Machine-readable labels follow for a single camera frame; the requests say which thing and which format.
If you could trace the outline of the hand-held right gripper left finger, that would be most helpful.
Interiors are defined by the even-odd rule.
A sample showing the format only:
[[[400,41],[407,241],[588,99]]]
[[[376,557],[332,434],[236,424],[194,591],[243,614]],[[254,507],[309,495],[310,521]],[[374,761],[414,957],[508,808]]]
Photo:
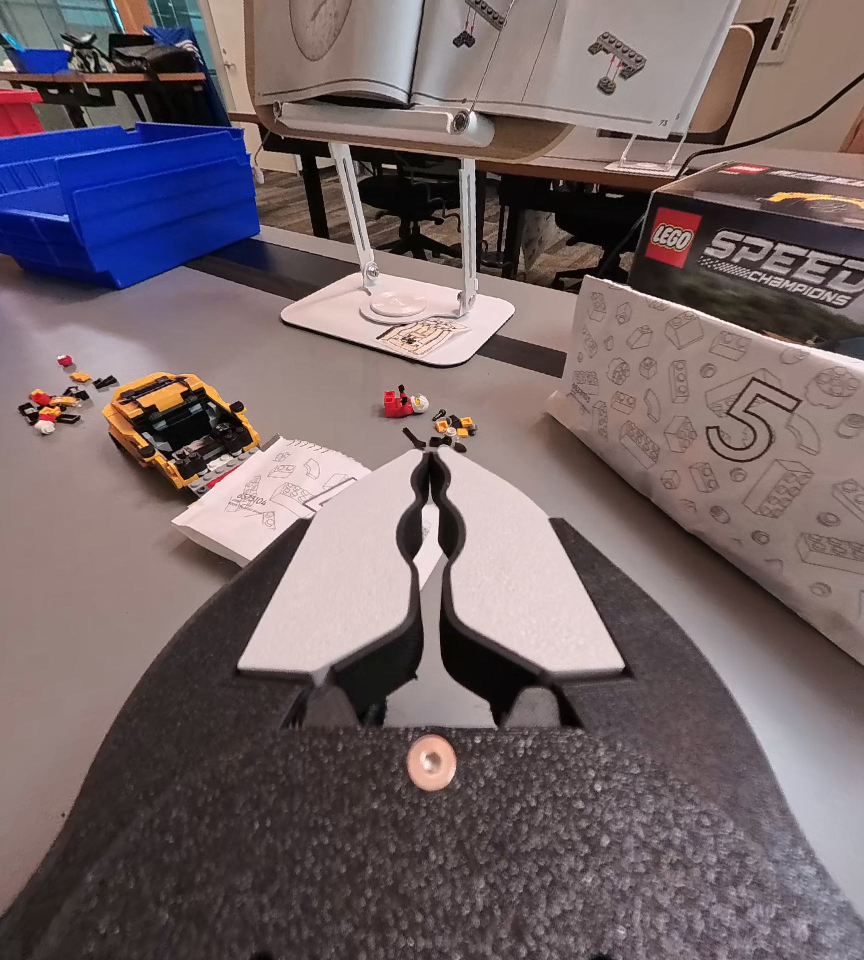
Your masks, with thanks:
[[[338,687],[355,713],[412,680],[423,654],[421,511],[430,456],[412,450],[355,481],[304,527],[237,668]]]

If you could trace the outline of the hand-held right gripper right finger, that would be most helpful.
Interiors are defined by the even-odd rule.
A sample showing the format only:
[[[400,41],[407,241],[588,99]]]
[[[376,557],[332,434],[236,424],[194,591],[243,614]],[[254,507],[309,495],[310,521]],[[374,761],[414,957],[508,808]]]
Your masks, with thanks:
[[[551,519],[453,450],[432,457],[442,576],[439,642],[461,686],[508,714],[525,688],[613,679],[626,663]]]

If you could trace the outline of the torn white paper bag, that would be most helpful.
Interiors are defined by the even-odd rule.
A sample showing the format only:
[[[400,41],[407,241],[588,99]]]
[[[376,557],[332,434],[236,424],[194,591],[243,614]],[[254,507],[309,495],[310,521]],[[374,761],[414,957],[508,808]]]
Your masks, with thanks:
[[[188,540],[245,567],[294,522],[369,468],[329,448],[277,438],[222,476],[172,524]]]

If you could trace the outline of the large pile of toy bricks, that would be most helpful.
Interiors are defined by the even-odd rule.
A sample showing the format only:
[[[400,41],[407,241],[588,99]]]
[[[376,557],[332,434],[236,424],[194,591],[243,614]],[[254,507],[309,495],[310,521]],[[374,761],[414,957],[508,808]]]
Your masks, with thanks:
[[[30,390],[16,408],[18,416],[40,436],[54,434],[59,426],[79,424],[87,409],[121,385],[113,374],[92,377],[71,354],[58,354],[55,363],[66,376],[63,386],[57,391]]]

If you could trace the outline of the black toy set box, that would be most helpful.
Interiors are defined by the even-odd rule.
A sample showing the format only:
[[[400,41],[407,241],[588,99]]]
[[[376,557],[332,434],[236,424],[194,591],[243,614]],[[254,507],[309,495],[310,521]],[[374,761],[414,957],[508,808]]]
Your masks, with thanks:
[[[864,178],[724,163],[655,191],[630,287],[864,360]]]

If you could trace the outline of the small group of toy bricks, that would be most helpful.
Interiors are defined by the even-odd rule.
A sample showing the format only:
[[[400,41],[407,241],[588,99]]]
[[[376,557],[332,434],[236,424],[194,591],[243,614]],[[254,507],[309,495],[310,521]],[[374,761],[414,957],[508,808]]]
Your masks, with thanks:
[[[451,414],[442,408],[434,416],[429,447],[433,450],[450,448],[458,453],[467,453],[469,439],[477,434],[478,424],[472,417]]]

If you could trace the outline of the yellow toy brick car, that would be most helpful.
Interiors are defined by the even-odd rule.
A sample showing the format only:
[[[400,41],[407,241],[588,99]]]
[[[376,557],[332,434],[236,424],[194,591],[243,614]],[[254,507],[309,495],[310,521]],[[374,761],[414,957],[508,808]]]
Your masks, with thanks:
[[[102,414],[116,446],[173,488],[202,498],[260,451],[244,403],[192,374],[157,372],[114,391]]]

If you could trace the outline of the full white paper bag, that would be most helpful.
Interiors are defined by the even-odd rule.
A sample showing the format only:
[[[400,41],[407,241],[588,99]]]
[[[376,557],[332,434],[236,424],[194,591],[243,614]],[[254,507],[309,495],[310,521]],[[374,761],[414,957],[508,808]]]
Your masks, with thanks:
[[[588,275],[548,411],[864,666],[864,360]]]

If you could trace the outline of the sticker sheet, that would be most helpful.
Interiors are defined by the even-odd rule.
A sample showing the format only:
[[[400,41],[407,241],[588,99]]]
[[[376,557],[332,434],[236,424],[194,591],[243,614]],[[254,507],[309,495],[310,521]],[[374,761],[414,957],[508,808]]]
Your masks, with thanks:
[[[388,326],[376,337],[376,343],[395,354],[420,358],[437,351],[468,330],[466,324],[454,318],[422,318],[406,324]]]

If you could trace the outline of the white adjustable stand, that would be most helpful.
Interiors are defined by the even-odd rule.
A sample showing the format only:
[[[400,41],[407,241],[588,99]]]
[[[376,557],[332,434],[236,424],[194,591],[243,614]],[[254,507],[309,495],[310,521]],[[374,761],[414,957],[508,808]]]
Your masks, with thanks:
[[[246,14],[250,4],[244,3],[245,49]],[[248,83],[247,60],[246,74]],[[453,289],[381,271],[367,236],[351,145],[340,142],[327,142],[327,145],[341,182],[359,271],[293,302],[282,310],[282,322],[383,353],[405,356],[425,365],[449,367],[466,362],[513,314],[513,307],[507,301],[478,293],[475,161],[445,155],[460,164],[462,278],[458,288]],[[420,358],[394,353],[376,343],[376,337],[387,327],[431,317],[455,319],[469,330]]]

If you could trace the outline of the black office chair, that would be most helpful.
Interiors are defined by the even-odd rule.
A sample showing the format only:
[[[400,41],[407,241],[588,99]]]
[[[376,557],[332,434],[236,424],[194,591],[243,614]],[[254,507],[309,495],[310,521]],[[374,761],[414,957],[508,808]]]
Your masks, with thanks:
[[[428,255],[461,259],[461,245],[444,244],[421,231],[424,222],[442,226],[446,219],[460,217],[459,162],[434,156],[402,155],[394,173],[378,164],[372,169],[371,175],[358,182],[363,206],[376,209],[377,219],[391,216],[399,220],[398,239],[373,248],[422,260],[427,260]]]

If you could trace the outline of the blue plastic bin holding paper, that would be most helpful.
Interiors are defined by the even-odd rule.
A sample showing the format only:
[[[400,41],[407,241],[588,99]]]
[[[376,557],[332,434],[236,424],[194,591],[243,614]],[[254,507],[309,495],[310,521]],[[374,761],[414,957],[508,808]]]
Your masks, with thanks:
[[[138,123],[0,138],[0,255],[124,289],[258,234],[232,126]]]

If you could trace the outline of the brown background desk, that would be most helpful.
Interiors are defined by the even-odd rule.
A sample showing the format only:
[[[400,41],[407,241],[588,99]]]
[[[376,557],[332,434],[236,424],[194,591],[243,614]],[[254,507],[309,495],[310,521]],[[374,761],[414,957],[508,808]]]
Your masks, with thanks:
[[[328,145],[301,137],[282,136],[277,131],[266,130],[254,114],[234,112],[232,121],[257,128],[261,144],[272,154],[295,155],[301,159],[301,177],[305,186],[306,203],[309,211],[313,234],[328,239],[329,226],[325,201],[322,194],[318,160],[330,159]],[[676,169],[664,168],[645,170],[635,168],[627,160],[622,163],[611,158],[579,160],[559,155],[545,155],[530,162],[511,162],[506,160],[477,160],[477,168],[482,173],[511,176],[531,180],[564,180],[583,184],[601,185],[615,190],[654,191],[673,180],[686,176],[693,162],[685,160]]]

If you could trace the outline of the clear acrylic stand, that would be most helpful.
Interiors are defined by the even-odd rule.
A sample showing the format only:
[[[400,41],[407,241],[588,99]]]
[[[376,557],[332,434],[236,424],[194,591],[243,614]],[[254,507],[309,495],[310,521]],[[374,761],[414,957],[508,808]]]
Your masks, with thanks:
[[[658,140],[657,143],[661,143],[666,146],[673,145],[675,147],[675,150],[671,154],[659,159],[636,159],[633,157],[631,154],[638,141],[641,141],[642,143],[654,142],[654,139],[639,137],[635,134],[632,135],[619,158],[606,164],[604,169],[608,172],[622,172],[651,176],[666,175],[668,177],[677,176],[682,172],[685,161],[684,159],[679,160],[679,156],[681,155],[683,146],[687,143],[687,139],[685,137],[673,137],[666,140]]]

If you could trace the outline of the open booklet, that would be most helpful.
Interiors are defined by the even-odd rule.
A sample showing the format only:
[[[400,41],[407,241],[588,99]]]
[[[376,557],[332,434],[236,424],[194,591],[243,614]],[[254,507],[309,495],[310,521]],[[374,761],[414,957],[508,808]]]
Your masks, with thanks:
[[[733,25],[724,1],[251,2],[246,60],[270,124],[379,132],[351,112],[460,114],[634,136],[684,132]]]

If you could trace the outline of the black bag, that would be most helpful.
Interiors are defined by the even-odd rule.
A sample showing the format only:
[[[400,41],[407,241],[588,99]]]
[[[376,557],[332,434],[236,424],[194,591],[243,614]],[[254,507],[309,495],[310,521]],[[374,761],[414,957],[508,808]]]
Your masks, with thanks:
[[[160,76],[200,72],[196,55],[172,44],[110,47],[110,61],[118,73]]]

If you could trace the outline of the wooden background table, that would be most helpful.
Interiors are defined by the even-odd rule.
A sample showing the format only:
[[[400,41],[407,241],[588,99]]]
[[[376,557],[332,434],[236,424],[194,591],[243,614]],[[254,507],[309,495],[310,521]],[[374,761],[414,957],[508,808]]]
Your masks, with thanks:
[[[85,110],[111,109],[121,92],[140,122],[222,126],[210,111],[206,75],[180,73],[28,74],[0,71],[0,82],[13,89],[34,90],[42,104],[61,107],[74,128],[87,126]]]

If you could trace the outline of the small blue background bin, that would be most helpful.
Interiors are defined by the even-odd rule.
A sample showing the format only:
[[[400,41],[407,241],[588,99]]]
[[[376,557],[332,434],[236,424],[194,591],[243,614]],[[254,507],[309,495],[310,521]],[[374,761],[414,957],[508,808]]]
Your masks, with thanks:
[[[14,71],[26,75],[54,76],[69,72],[70,51],[65,49],[6,49]]]

